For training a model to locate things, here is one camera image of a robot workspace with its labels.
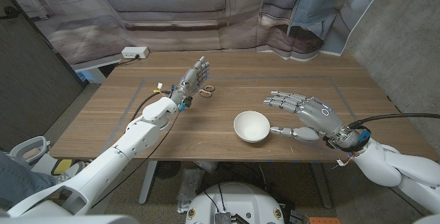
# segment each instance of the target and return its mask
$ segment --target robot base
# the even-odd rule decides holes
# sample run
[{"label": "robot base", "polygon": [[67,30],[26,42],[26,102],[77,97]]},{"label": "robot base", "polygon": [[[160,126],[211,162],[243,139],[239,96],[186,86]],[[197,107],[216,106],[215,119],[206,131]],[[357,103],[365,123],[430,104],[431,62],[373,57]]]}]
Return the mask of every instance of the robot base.
[{"label": "robot base", "polygon": [[[230,216],[239,215],[248,223],[284,223],[280,205],[262,189],[242,182],[225,182],[214,185],[206,190],[212,201],[217,204],[220,213],[229,212]],[[199,194],[190,204],[186,213],[186,223],[231,223],[224,220],[215,221],[217,209],[204,192]]]}]

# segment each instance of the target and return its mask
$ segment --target white robotic arm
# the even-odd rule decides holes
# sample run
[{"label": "white robotic arm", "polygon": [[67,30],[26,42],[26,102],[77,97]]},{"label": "white robotic arm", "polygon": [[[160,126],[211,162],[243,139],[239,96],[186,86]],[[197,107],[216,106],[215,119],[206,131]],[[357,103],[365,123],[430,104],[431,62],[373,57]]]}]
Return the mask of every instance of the white robotic arm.
[{"label": "white robotic arm", "polygon": [[300,141],[318,140],[318,134],[328,146],[351,153],[353,161],[365,176],[381,186],[399,186],[409,197],[435,214],[440,214],[440,165],[423,157],[402,155],[395,148],[381,145],[366,129],[359,134],[343,125],[339,116],[315,97],[271,92],[264,103],[296,114],[308,127],[300,129],[272,127],[271,132],[292,136]]},{"label": "white robotic arm", "polygon": [[[8,216],[86,214],[128,162],[158,141],[161,130],[169,123],[169,117],[185,106],[189,107],[195,89],[208,78],[209,63],[204,60],[205,57],[200,58],[188,70],[170,98],[163,97],[145,107],[142,115],[129,123],[125,134],[75,177],[22,200],[7,212]],[[52,195],[59,193],[69,195],[61,206],[50,201]]]}]

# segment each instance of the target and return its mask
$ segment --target white bowl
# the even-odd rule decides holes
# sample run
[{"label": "white bowl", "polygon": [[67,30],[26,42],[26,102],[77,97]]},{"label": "white bowl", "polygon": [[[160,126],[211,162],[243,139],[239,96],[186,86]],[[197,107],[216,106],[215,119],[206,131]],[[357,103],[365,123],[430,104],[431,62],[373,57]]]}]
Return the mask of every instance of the white bowl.
[{"label": "white bowl", "polygon": [[234,120],[235,133],[245,142],[259,142],[267,137],[270,130],[269,120],[256,111],[245,111]]}]

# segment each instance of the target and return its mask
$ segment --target power strip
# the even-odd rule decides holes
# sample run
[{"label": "power strip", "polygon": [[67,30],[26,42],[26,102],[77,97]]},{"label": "power strip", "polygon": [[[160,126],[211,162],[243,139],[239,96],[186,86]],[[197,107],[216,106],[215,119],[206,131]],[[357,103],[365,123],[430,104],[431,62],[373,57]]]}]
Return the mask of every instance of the power strip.
[{"label": "power strip", "polygon": [[149,49],[146,46],[142,47],[125,47],[122,50],[122,56],[125,59],[134,59],[136,55],[139,55],[138,58],[146,58],[150,53]]}]

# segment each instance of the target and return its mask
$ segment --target blue connector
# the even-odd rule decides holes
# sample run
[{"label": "blue connector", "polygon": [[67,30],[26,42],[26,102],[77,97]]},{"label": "blue connector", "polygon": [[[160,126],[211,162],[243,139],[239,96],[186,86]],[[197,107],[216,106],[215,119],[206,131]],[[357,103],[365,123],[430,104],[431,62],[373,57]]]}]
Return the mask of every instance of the blue connector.
[{"label": "blue connector", "polygon": [[370,138],[370,136],[371,136],[371,133],[370,133],[370,132],[368,132],[368,131],[362,131],[362,133],[361,133],[360,136],[359,136],[359,142],[363,142],[363,141],[365,141],[366,139]]}]

